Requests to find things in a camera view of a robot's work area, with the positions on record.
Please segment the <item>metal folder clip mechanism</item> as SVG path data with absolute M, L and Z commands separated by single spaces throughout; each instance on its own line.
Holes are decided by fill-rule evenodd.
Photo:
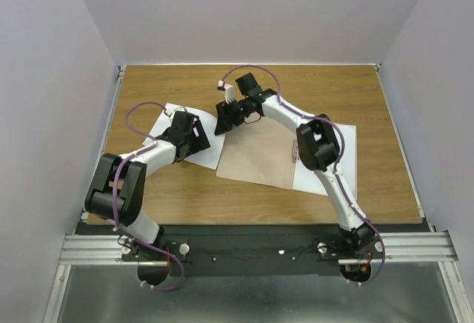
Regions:
M 293 140 L 292 159 L 293 163 L 296 163 L 299 160 L 298 142 L 296 139 Z

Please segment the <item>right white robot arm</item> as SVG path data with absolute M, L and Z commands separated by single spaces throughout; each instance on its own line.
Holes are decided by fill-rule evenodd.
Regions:
M 279 90 L 263 90 L 252 73 L 238 78 L 236 84 L 243 95 L 240 100 L 235 96 L 234 86 L 224 79 L 218 82 L 217 90 L 224 94 L 224 101 L 216 105 L 218 117 L 214 133 L 227 133 L 254 113 L 277 121 L 295 133 L 302 164 L 318 177 L 336 210 L 342 252 L 355 258 L 370 245 L 379 243 L 381 254 L 385 256 L 381 234 L 358 206 L 339 166 L 345 151 L 340 128 L 324 114 L 315 116 L 287 103 Z

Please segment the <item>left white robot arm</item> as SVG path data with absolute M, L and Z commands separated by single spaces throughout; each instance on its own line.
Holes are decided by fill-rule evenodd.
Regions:
M 146 259 L 158 259 L 164 251 L 164 229 L 142 210 L 145 181 L 157 170 L 208 148 L 199 116 L 178 110 L 151 144 L 128 154 L 101 156 L 84 209 L 134 238 Z

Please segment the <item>tan paper folder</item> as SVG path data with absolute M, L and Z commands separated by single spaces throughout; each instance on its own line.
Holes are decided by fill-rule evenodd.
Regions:
M 295 140 L 290 130 L 267 117 L 243 124 L 225 135 L 216 176 L 290 190 Z

